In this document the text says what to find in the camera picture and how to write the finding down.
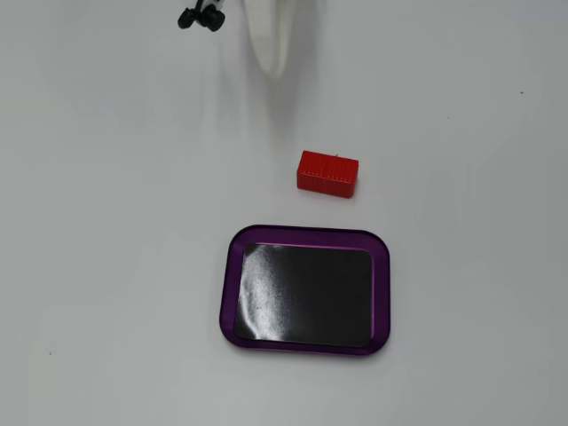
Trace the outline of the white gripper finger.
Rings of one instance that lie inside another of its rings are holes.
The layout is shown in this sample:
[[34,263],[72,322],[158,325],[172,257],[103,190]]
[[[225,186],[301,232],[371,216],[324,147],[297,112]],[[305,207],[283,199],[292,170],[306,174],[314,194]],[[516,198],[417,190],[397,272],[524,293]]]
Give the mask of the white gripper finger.
[[316,1],[245,1],[248,37],[259,70],[281,79],[313,67],[317,57]]

